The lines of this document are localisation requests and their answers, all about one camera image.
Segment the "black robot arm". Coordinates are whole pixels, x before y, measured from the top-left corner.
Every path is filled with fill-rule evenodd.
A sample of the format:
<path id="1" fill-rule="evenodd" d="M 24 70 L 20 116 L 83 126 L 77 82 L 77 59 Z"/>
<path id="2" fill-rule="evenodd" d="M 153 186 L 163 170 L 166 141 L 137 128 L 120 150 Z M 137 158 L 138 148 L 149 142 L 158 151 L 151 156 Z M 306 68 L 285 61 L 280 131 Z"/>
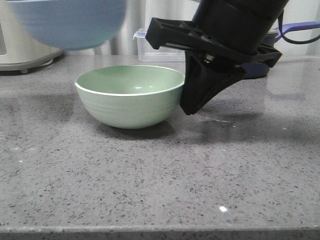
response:
<path id="1" fill-rule="evenodd" d="M 263 43 L 285 0 L 202 0 L 191 21 L 152 18 L 146 40 L 154 48 L 183 50 L 185 81 L 180 107 L 197 113 L 214 96 L 241 81 L 244 63 L 273 67 L 281 57 Z"/>

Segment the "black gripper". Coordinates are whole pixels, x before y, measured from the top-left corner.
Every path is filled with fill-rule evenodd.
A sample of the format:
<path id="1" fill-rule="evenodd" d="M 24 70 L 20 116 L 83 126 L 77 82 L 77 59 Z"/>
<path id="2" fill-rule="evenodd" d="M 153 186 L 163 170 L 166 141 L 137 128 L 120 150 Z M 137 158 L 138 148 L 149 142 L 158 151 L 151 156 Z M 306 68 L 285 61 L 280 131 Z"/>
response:
<path id="1" fill-rule="evenodd" d="M 282 56 L 280 51 L 264 43 L 253 53 L 231 49 L 187 20 L 153 17 L 145 39 L 156 50 L 166 47 L 185 51 L 180 107 L 186 115 L 196 114 L 221 91 L 241 81 L 246 74 L 241 64 L 260 62 L 272 68 Z"/>

